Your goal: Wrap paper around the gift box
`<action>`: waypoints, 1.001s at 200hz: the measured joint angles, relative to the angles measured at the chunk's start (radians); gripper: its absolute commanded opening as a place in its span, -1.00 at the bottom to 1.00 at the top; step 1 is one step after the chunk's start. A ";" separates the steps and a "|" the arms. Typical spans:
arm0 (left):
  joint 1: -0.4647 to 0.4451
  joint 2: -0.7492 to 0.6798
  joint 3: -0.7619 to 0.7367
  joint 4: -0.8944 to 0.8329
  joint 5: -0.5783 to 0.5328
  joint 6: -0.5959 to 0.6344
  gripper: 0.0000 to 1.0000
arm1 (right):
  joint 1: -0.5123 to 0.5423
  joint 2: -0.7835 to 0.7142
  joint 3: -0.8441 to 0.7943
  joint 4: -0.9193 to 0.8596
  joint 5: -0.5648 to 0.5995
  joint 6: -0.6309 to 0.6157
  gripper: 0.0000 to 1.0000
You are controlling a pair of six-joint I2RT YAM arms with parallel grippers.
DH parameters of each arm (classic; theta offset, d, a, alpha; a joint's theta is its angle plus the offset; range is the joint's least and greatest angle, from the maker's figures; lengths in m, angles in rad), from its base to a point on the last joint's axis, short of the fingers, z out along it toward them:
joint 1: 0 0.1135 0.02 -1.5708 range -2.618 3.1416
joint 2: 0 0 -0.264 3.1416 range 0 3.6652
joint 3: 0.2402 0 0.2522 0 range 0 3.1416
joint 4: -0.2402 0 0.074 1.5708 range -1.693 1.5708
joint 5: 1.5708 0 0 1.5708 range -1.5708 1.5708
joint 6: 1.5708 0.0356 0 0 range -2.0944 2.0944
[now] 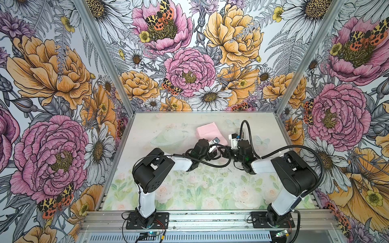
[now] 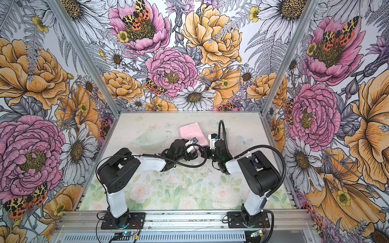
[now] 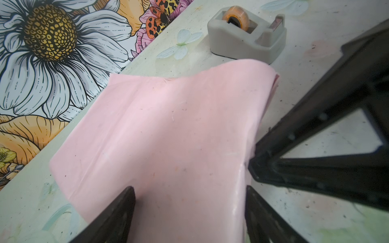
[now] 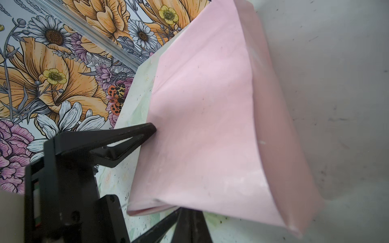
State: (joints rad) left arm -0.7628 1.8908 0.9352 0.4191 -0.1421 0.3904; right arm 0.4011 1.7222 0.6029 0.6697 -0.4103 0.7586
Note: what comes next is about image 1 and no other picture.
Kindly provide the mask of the purple wrapping paper sheet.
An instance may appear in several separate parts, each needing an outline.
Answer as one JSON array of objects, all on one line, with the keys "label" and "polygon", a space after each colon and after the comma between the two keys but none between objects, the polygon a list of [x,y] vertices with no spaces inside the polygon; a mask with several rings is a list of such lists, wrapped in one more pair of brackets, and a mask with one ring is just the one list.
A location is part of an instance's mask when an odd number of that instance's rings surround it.
[{"label": "purple wrapping paper sheet", "polygon": [[219,139],[219,144],[228,145],[228,141],[222,135],[216,123],[210,123],[196,128],[196,137],[198,139],[207,139],[208,141]]}]

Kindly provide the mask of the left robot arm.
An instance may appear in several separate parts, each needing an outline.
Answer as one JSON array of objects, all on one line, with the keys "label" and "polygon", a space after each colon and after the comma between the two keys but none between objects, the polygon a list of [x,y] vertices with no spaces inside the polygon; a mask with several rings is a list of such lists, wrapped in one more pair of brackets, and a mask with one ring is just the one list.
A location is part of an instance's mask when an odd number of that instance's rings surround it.
[{"label": "left robot arm", "polygon": [[170,172],[191,172],[197,169],[199,164],[218,168],[219,165],[209,162],[221,157],[221,149],[225,149],[221,144],[200,139],[194,148],[182,155],[171,155],[160,148],[154,148],[148,155],[137,161],[132,171],[134,182],[139,189],[139,203],[134,215],[135,225],[151,228],[158,221],[155,206],[156,191]]}]

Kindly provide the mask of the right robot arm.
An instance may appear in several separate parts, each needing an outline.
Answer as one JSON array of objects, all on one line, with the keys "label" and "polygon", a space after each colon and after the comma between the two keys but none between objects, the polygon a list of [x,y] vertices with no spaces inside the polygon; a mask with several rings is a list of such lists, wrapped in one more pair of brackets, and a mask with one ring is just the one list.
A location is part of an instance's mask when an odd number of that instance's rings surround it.
[{"label": "right robot arm", "polygon": [[319,186],[324,177],[323,171],[317,174],[297,152],[291,150],[283,155],[279,154],[292,148],[310,152],[321,163],[321,170],[323,170],[321,157],[309,147],[289,145],[266,156],[256,157],[248,140],[231,139],[234,160],[242,164],[246,173],[251,175],[276,173],[283,185],[276,199],[267,208],[266,222],[271,227],[278,227],[289,218],[295,207]]}]

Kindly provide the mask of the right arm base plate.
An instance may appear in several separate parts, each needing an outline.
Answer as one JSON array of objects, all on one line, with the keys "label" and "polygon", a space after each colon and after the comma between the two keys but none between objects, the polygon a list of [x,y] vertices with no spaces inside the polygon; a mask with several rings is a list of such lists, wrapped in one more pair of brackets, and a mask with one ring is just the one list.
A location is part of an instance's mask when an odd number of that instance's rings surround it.
[{"label": "right arm base plate", "polygon": [[272,212],[254,211],[250,213],[250,218],[254,228],[294,228],[291,213],[283,216]]}]

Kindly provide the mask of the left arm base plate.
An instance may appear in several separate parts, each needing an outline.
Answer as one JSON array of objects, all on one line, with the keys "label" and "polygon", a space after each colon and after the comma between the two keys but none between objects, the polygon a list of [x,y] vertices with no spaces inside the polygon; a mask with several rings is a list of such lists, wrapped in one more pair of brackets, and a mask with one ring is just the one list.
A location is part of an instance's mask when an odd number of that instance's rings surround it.
[{"label": "left arm base plate", "polygon": [[169,213],[154,212],[147,218],[144,218],[139,212],[130,211],[129,216],[125,219],[125,227],[127,230],[167,229],[169,216]]}]

